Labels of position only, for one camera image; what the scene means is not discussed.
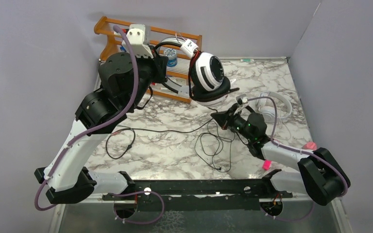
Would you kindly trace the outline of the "white black gaming headset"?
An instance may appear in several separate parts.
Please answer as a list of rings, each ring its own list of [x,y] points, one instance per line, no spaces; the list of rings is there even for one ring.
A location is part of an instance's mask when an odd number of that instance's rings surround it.
[[[163,86],[169,91],[186,95],[207,108],[222,105],[229,94],[239,91],[238,87],[231,87],[231,81],[225,76],[220,59],[211,53],[199,50],[199,46],[192,40],[179,41],[177,38],[169,37],[155,45],[153,51],[158,53],[162,46],[167,45],[178,47],[190,59],[187,85],[170,84],[171,80],[164,76]]]

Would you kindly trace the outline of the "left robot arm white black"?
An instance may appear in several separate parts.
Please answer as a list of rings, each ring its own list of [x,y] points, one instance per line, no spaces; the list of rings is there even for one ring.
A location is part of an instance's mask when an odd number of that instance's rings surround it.
[[[34,172],[38,182],[49,187],[51,205],[79,203],[96,193],[131,197],[133,181],[126,172],[100,173],[85,164],[127,113],[139,108],[150,85],[166,82],[167,63],[166,56],[132,60],[129,53],[118,52],[100,65],[101,85],[82,100],[63,147],[50,165]]]

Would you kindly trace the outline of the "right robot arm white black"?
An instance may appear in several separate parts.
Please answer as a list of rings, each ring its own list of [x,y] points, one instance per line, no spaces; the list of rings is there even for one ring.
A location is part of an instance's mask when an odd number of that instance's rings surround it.
[[[223,130],[245,138],[252,156],[294,169],[293,172],[278,171],[264,181],[261,184],[264,196],[272,198],[280,191],[302,193],[325,206],[344,196],[350,188],[350,179],[328,149],[303,150],[274,140],[267,136],[267,124],[261,114],[252,112],[244,119],[231,107],[212,113],[211,117]]]

